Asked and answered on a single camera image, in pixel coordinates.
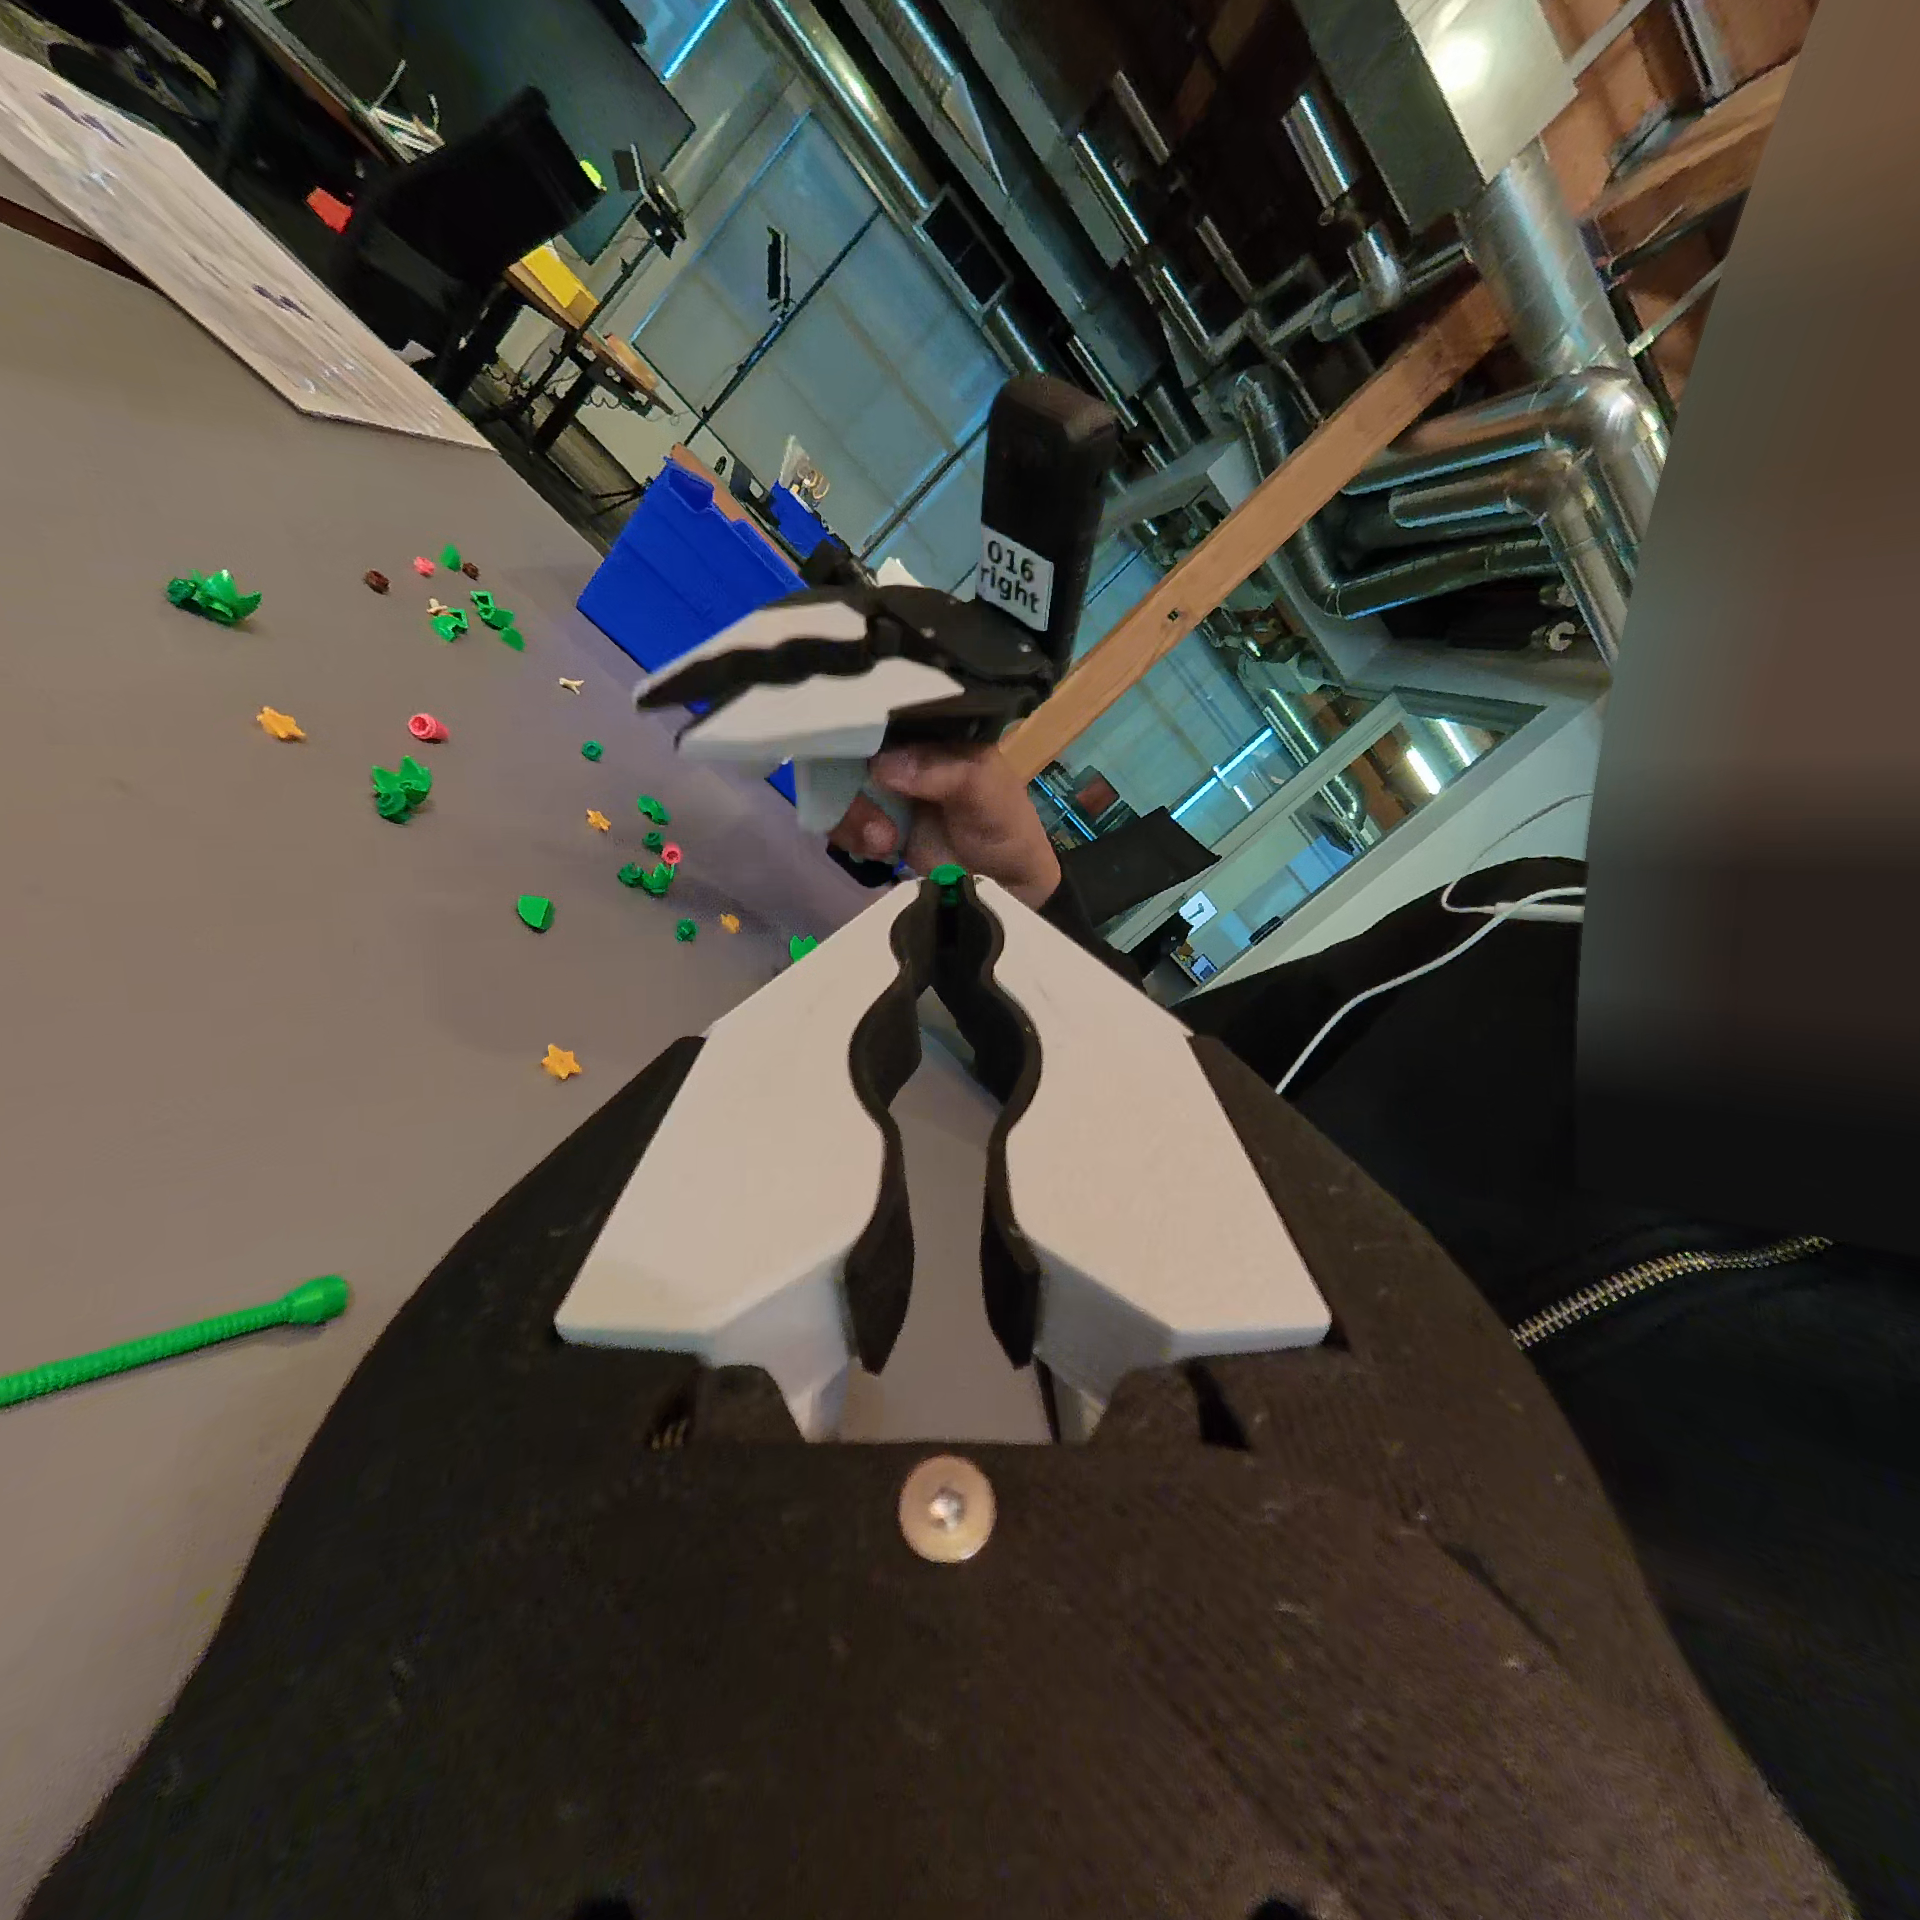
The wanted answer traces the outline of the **wooden-top desk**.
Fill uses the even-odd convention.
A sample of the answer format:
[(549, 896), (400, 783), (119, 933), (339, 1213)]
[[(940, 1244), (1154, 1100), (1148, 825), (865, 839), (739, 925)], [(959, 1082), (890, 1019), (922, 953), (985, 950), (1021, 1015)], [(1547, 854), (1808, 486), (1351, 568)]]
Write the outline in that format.
[[(473, 374), (498, 362), (504, 330), (524, 311), (547, 321), (547, 311), (521, 301), (521, 287), (502, 271), (498, 287), (473, 311), (473, 324), (460, 338), (460, 371), (453, 374), (453, 397), (460, 397)], [(498, 408), (498, 420), (508, 420), (537, 460), (555, 453), (559, 435), (581, 415), (587, 397), (598, 393), (612, 397), (643, 420), (676, 420), (648, 362), (627, 338), (606, 336), (598, 315), (601, 297), (581, 330), (547, 321), (555, 330), (555, 352), (547, 371), (527, 385), (508, 385), (508, 397)]]

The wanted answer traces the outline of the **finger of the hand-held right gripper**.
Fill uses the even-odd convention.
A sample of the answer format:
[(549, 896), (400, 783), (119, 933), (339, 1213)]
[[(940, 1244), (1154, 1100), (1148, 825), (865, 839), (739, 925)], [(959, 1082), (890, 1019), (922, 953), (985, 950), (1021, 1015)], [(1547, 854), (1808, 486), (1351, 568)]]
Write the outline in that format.
[(803, 670), (766, 683), (773, 653), (709, 653), (671, 670), (671, 703), (702, 703), (676, 749), (687, 757), (873, 757), (900, 709), (960, 695), (960, 683), (922, 659), (878, 659), (859, 672)]
[(810, 587), (689, 644), (632, 685), (632, 709), (883, 715), (873, 685), (878, 587)]

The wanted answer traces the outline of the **black office chair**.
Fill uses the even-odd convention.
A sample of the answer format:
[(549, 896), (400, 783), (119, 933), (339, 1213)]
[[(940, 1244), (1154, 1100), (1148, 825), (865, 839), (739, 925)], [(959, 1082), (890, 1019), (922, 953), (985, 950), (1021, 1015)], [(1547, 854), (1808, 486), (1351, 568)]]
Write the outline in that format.
[(460, 140), (375, 174), (324, 246), (324, 287), (390, 346), (418, 343), (426, 377), (456, 403), (502, 330), (487, 308), (508, 261), (601, 201), (537, 85)]

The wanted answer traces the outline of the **person's right hand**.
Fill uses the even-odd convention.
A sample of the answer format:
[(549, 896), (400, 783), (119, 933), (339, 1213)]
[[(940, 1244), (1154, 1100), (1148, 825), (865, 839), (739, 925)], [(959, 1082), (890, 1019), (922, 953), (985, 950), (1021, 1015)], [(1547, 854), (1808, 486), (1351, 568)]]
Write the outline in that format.
[(825, 843), (918, 874), (959, 861), (1025, 907), (1043, 907), (1062, 889), (1056, 843), (1025, 783), (991, 741), (881, 749)]

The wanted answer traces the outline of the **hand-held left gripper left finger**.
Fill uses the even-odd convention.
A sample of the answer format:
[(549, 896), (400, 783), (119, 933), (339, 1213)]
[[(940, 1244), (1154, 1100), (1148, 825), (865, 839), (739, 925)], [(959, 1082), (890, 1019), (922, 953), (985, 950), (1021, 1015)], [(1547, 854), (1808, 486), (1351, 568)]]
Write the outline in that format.
[(757, 1368), (822, 1439), (914, 1292), (905, 1143), (935, 882), (896, 887), (671, 1055), (676, 1082), (555, 1309), (567, 1346)]

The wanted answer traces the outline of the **silver ventilation ducts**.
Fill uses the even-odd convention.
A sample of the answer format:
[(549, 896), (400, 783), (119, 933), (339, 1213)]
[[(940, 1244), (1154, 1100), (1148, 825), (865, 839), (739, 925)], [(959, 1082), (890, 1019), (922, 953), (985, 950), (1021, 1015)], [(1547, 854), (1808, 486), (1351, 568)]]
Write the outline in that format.
[(1463, 287), (1507, 336), (1186, 638), (1342, 683), (1619, 653), (1669, 397), (1632, 276), (1724, 237), (1787, 85), (1738, 5), (755, 5), (1017, 365), (1133, 435), (1173, 568)]

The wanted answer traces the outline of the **large black monitor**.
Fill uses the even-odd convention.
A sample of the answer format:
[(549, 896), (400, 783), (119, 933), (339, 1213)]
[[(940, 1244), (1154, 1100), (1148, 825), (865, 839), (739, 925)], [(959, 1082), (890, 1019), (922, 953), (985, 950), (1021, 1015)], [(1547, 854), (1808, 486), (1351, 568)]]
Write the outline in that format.
[(635, 33), (627, 5), (587, 0), (470, 0), (449, 18), (470, 113), (504, 110), (532, 85), (566, 146), (601, 172), (598, 208), (566, 232), (581, 261), (598, 261), (635, 212), (635, 191), (619, 186), (612, 155), (663, 174), (689, 140), (689, 113), (644, 62)]

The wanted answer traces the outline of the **green toy stalk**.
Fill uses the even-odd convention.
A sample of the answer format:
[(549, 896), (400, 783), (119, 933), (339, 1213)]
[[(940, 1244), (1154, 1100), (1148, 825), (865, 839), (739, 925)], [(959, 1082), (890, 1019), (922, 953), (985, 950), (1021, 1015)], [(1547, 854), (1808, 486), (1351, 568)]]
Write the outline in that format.
[(346, 1309), (346, 1300), (354, 1300), (346, 1276), (339, 1276), (339, 1272), (309, 1276), (309, 1283), (287, 1288), (283, 1297), (250, 1305), (250, 1309), (224, 1309), (224, 1316), (213, 1316), (213, 1317), (196, 1317), (196, 1325), (181, 1325), (181, 1329), (163, 1329), (163, 1334), (150, 1334), (150, 1338), (130, 1338), (130, 1342), (113, 1342), (113, 1346), (98, 1346), (98, 1349), (87, 1349), (87, 1353), (63, 1353), (63, 1361), (47, 1361), (37, 1368), (5, 1375), (0, 1377), (0, 1403), (5, 1407), (32, 1403), (32, 1402), (47, 1402), (47, 1396), (63, 1396), (63, 1392), (75, 1392), (75, 1387), (88, 1387), (88, 1382), (105, 1382), (105, 1377), (153, 1368), (153, 1366), (167, 1366), (167, 1361), (181, 1361), (181, 1353), (196, 1353), (196, 1349), (213, 1349), (213, 1346), (224, 1346), (224, 1342), (242, 1342), (242, 1338), (257, 1338), (257, 1334), (324, 1329)]

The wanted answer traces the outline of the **printed paper sheet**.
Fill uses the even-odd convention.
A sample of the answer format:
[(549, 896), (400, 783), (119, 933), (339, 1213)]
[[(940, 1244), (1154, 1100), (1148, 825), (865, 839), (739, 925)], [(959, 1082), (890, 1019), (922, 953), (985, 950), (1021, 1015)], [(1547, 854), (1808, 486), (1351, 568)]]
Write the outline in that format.
[(449, 397), (158, 130), (37, 58), (0, 52), (0, 155), (5, 198), (88, 235), (301, 415), (487, 453)]

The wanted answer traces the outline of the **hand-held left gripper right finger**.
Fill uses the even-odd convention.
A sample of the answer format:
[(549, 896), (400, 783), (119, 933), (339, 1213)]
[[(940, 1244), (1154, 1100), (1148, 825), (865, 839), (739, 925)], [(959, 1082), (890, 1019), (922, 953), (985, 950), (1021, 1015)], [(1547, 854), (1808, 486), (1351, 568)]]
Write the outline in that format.
[(1185, 1019), (996, 882), (951, 882), (951, 1019), (1002, 1100), (985, 1300), (1087, 1439), (1133, 1375), (1319, 1346), (1331, 1309)]

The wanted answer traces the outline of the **blue storage bin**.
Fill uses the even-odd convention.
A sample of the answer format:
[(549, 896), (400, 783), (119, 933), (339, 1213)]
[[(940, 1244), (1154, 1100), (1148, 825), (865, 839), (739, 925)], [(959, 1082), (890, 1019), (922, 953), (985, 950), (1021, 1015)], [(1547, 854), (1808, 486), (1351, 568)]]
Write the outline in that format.
[(669, 454), (587, 576), (578, 614), (643, 672), (658, 672), (798, 587), (798, 568), (724, 508), (714, 480)]

